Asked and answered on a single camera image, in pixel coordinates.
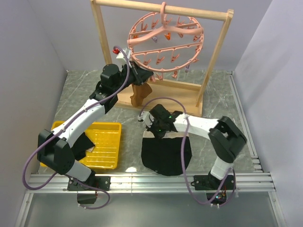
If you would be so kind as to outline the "pink round clip hanger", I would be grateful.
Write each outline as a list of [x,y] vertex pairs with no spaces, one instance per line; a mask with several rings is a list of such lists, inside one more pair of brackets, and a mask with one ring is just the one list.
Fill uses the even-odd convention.
[[204,29],[194,17],[168,15],[166,3],[159,12],[150,12],[131,28],[127,49],[130,59],[154,72],[162,80],[165,73],[176,78],[181,69],[197,62],[203,48]]

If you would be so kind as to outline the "black underwear beige waistband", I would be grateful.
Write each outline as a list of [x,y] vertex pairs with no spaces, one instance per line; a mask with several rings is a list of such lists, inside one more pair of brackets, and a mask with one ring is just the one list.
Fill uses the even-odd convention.
[[143,165],[165,176],[183,174],[181,166],[183,136],[182,132],[168,132],[162,139],[158,139],[150,131],[145,131],[141,150]]

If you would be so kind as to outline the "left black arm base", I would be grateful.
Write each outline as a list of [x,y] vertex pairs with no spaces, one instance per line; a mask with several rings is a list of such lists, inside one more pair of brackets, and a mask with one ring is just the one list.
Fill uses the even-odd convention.
[[[93,176],[87,182],[81,182],[76,179],[69,179],[67,186],[68,192],[77,192],[78,206],[87,210],[97,210],[105,207],[110,202],[110,195],[108,193],[111,184],[110,176]],[[99,207],[92,207],[98,198],[98,193],[106,195],[106,201]]]

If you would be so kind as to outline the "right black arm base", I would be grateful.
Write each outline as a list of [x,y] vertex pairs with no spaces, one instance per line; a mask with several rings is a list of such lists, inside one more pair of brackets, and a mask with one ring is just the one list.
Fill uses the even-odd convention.
[[195,191],[206,191],[207,205],[216,206],[218,209],[230,202],[236,192],[236,174],[227,175],[224,181],[218,180],[211,174],[194,175],[190,183]]

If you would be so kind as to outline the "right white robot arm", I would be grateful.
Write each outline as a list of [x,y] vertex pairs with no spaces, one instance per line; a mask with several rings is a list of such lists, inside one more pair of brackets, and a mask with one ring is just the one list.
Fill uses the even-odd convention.
[[225,175],[247,143],[245,135],[227,116],[208,119],[181,111],[170,113],[163,105],[157,104],[150,111],[144,111],[141,120],[158,139],[162,139],[167,132],[185,132],[210,140],[217,155],[208,178],[209,185],[214,189],[225,184]]

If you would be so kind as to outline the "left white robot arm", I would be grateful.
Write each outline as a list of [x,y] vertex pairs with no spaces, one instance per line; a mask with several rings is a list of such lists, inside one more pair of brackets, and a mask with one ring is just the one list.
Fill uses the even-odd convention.
[[153,76],[131,62],[119,68],[106,65],[100,81],[85,104],[68,120],[52,129],[43,130],[38,136],[37,160],[60,175],[79,180],[84,190],[91,190],[96,183],[93,170],[80,163],[76,156],[94,146],[85,130],[97,119],[107,114],[118,101],[118,93],[131,84],[141,86]]

